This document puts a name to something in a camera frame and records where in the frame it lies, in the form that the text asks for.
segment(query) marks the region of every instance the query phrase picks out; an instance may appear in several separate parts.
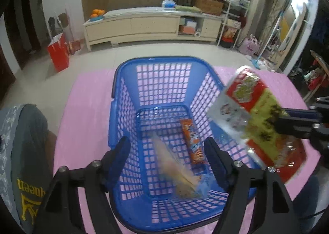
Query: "blue plastic basket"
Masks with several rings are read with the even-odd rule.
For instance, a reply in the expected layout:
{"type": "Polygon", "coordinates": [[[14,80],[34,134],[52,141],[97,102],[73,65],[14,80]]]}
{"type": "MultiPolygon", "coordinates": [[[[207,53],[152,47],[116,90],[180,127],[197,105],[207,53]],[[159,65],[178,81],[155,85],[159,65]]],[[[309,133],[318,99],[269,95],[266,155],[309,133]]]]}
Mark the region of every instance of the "blue plastic basket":
{"type": "Polygon", "coordinates": [[[190,163],[180,124],[183,118],[194,120],[202,141],[213,136],[234,160],[258,168],[235,140],[208,121],[206,112],[223,87],[211,66],[194,57],[138,58],[118,67],[109,146],[114,148],[122,136],[127,136],[131,151],[111,198],[112,209],[127,228],[135,232],[191,229],[217,219],[228,196],[214,183],[207,199],[178,201],[173,183],[157,167],[151,130],[195,174],[209,173],[211,168],[209,164],[190,163]]]}

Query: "dark doorway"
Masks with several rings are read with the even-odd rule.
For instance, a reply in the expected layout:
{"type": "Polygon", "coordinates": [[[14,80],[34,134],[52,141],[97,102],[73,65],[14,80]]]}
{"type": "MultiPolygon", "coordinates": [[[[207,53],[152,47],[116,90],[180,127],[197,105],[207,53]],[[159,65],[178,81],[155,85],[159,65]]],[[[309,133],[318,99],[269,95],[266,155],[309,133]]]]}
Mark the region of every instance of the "dark doorway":
{"type": "Polygon", "coordinates": [[[6,58],[0,46],[0,103],[5,96],[10,85],[15,82],[16,78],[13,75],[6,58]]]}
{"type": "Polygon", "coordinates": [[[21,69],[29,59],[29,53],[24,49],[22,39],[19,35],[19,27],[16,21],[14,0],[10,0],[4,12],[4,20],[7,30],[8,39],[14,55],[21,69]]]}
{"type": "Polygon", "coordinates": [[[32,19],[32,13],[30,8],[30,0],[22,0],[22,11],[24,17],[25,28],[29,36],[30,44],[33,50],[41,49],[34,23],[32,19]]]}

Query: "pink table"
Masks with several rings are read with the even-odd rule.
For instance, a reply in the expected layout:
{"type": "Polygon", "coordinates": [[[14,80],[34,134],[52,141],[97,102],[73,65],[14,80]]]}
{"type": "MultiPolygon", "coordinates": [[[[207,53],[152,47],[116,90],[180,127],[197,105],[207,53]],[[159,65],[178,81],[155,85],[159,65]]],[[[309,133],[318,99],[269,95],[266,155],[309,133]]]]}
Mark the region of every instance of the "pink table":
{"type": "MultiPolygon", "coordinates": [[[[235,70],[227,67],[214,67],[224,84],[235,70]]],[[[108,128],[111,104],[111,90],[115,70],[103,70],[80,75],[74,83],[68,98],[55,149],[54,170],[66,165],[70,169],[83,168],[93,160],[100,160],[108,147],[108,128]]],[[[306,109],[301,96],[282,74],[257,71],[269,86],[284,108],[306,109]]],[[[320,155],[307,140],[304,140],[307,154],[306,163],[289,182],[287,190],[292,199],[298,195],[315,169],[320,155]]],[[[94,234],[84,189],[79,189],[81,212],[86,232],[94,234]]],[[[250,202],[243,219],[240,233],[248,232],[254,202],[250,202]]],[[[187,231],[189,234],[210,234],[216,222],[187,231]]],[[[119,224],[124,234],[132,233],[119,224]]]]}

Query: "metal screw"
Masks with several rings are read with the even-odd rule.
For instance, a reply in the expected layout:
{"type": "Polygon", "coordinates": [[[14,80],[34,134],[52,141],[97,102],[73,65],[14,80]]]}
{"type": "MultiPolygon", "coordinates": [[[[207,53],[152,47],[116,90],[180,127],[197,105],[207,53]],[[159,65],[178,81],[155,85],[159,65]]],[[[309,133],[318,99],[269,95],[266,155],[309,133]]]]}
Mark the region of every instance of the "metal screw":
{"type": "Polygon", "coordinates": [[[94,166],[94,167],[99,167],[99,166],[101,166],[101,161],[100,160],[95,160],[95,161],[93,161],[92,162],[92,166],[94,166]]]}
{"type": "Polygon", "coordinates": [[[58,168],[58,171],[59,171],[60,173],[64,173],[64,172],[66,172],[67,169],[68,169],[67,166],[63,165],[63,166],[61,166],[60,168],[58,168]]]}
{"type": "Polygon", "coordinates": [[[241,167],[243,163],[241,161],[234,161],[234,166],[241,167]]]}
{"type": "Polygon", "coordinates": [[[268,167],[268,171],[269,171],[270,173],[275,173],[276,169],[275,169],[273,166],[269,166],[269,167],[268,167]]]}

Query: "toilet paper roll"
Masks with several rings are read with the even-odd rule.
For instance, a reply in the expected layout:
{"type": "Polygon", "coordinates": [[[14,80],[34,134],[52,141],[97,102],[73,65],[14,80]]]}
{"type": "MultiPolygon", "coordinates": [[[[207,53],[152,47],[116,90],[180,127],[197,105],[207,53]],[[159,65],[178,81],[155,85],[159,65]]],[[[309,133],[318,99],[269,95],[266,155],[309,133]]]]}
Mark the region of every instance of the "toilet paper roll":
{"type": "Polygon", "coordinates": [[[196,32],[194,33],[194,36],[195,36],[195,37],[200,37],[200,36],[201,36],[201,33],[200,33],[199,31],[196,31],[196,32]]]}

